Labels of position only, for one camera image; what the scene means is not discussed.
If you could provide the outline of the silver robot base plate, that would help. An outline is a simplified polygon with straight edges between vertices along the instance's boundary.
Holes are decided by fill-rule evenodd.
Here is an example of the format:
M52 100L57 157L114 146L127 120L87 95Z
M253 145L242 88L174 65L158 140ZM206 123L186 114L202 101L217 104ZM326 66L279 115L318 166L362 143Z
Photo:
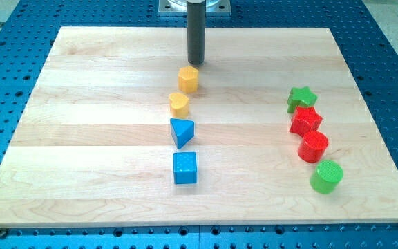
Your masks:
M232 12L230 0L206 0L207 16L229 16ZM158 0L161 16L182 16L187 13L187 0Z

